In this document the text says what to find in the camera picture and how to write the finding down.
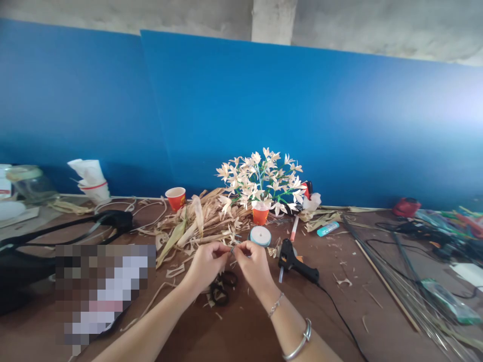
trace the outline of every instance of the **corn husk flower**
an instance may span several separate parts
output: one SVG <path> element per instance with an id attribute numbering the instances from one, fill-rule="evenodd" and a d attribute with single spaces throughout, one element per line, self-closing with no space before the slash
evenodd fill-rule
<path id="1" fill-rule="evenodd" d="M 261 202 L 275 210 L 277 215 L 280 211 L 296 210 L 297 203 L 303 203 L 306 186 L 296 175 L 303 172 L 302 166 L 288 154 L 283 164 L 279 164 L 280 152 L 270 151 L 268 147 L 263 148 L 262 154 L 254 152 L 250 157 L 234 157 L 216 169 L 230 197 L 219 197 L 223 215 L 230 213 L 235 203 L 247 209 L 249 205 L 255 207 Z M 292 196 L 293 203 L 286 201 L 284 196 Z"/>

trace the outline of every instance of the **black scissors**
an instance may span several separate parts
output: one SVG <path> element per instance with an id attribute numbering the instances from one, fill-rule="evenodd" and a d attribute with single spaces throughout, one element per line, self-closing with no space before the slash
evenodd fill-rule
<path id="1" fill-rule="evenodd" d="M 213 283 L 210 284 L 211 300 L 215 305 L 223 307 L 228 304 L 230 298 L 224 287 L 235 287 L 238 283 L 238 277 L 232 271 L 224 271 L 218 275 Z M 215 298 L 215 291 L 218 291 L 218 296 Z"/>

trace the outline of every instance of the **wrist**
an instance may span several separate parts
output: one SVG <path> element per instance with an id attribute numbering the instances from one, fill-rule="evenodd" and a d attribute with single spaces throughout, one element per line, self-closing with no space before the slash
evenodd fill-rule
<path id="1" fill-rule="evenodd" d="M 256 292 L 257 297 L 262 303 L 263 308 L 269 313 L 272 307 L 275 305 L 277 300 L 280 298 L 282 292 L 275 283 L 272 281 L 270 284 L 266 285 L 260 292 Z"/>

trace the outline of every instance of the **glue stick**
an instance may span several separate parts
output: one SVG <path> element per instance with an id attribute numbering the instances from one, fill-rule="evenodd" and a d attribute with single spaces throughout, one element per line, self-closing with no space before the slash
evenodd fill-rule
<path id="1" fill-rule="evenodd" d="M 320 237 L 326 236 L 329 234 L 331 231 L 337 229 L 339 227 L 339 223 L 337 221 L 334 221 L 330 223 L 329 225 L 326 225 L 319 230 L 317 230 L 317 235 Z"/>

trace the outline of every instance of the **workbench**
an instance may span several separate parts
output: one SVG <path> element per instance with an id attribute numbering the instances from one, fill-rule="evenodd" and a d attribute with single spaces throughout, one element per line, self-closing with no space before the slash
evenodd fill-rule
<path id="1" fill-rule="evenodd" d="M 123 209 L 122 205 L 119 207 L 113 205 L 105 209 L 108 208 Z M 154 220 L 163 209 L 161 205 L 153 205 L 144 209 L 135 216 L 135 224 L 144 225 Z M 72 214 L 63 214 L 48 222 L 42 228 L 77 218 L 79 217 Z M 366 225 L 374 225 L 375 222 L 396 223 L 390 211 L 351 214 L 351 218 Z M 22 231 L 22 225 L 12 227 L 18 228 L 17 231 L 19 232 Z M 270 224 L 267 227 L 272 233 L 271 246 L 274 246 L 278 237 L 281 239 L 289 237 L 288 232 L 291 232 L 292 224 L 287 223 L 279 226 Z M 87 228 L 86 225 L 78 225 L 67 231 L 57 231 L 52 234 L 51 240 L 52 242 L 70 240 L 72 237 L 83 233 Z M 378 238 L 392 241 L 390 234 L 383 231 L 356 229 L 364 240 Z M 324 238 L 320 238 L 315 231 L 307 233 L 304 223 L 300 222 L 294 247 L 299 255 L 303 255 L 303 260 L 308 266 L 318 268 L 320 284 L 334 299 L 369 361 L 443 360 L 444 355 L 433 341 L 413 330 L 362 255 L 352 235 L 340 233 L 345 230 L 344 225 L 341 224 L 339 229 Z M 247 235 L 248 232 L 245 232 L 242 236 L 246 237 Z M 428 244 L 404 240 L 402 237 L 401 241 L 430 250 Z M 125 234 L 115 240 L 113 244 L 131 243 L 154 244 L 154 237 Z M 395 267 L 402 268 L 402 264 L 397 264 L 400 257 L 395 245 L 375 243 L 374 246 L 385 257 L 394 261 Z M 51 251 L 43 249 L 42 252 L 49 253 Z M 469 294 L 472 292 L 472 286 L 457 278 L 447 264 L 431 260 L 422 252 L 408 252 L 408 255 L 422 278 L 433 277 L 448 290 L 455 293 Z M 120 323 L 113 333 L 108 337 L 99 338 L 92 342 L 73 361 L 91 361 L 118 338 L 121 335 L 120 328 L 140 316 L 159 286 L 167 280 L 166 270 L 170 268 L 170 265 L 179 263 L 186 258 L 187 255 L 178 252 L 175 259 L 162 265 L 157 270 L 155 279 L 149 287 L 141 291 L 139 298 L 123 313 Z M 283 283 L 279 285 L 277 259 L 269 257 L 269 266 L 272 277 L 281 291 L 285 293 L 303 317 L 312 321 L 312 327 L 342 360 L 362 360 L 349 332 L 337 315 L 328 296 L 294 271 L 285 273 Z M 229 304 L 226 307 L 203 307 L 207 302 L 206 297 L 204 295 L 199 296 L 178 321 L 157 360 L 209 362 L 282 360 L 282 352 L 267 313 L 262 308 L 255 293 L 250 289 L 237 263 L 232 271 L 238 276 L 238 285 L 235 290 L 228 290 Z M 180 282 L 184 275 L 176 277 L 176 283 Z M 348 278 L 352 282 L 352 286 L 347 283 L 339 286 L 334 275 L 339 280 Z M 67 362 L 71 354 L 70 347 L 56 344 L 55 339 L 54 285 L 49 281 L 42 281 L 32 288 L 38 294 L 33 302 L 13 313 L 0 317 L 0 354 L 2 360 Z M 382 308 L 372 299 L 366 289 L 377 299 Z M 171 288 L 163 289 L 156 302 L 162 300 L 170 291 Z M 465 302 L 476 312 L 482 314 L 483 299 L 480 292 L 478 292 L 476 298 Z M 367 330 L 362 322 L 363 316 L 365 316 Z M 470 326 L 465 328 L 471 332 L 473 338 L 483 340 L 481 327 Z"/>

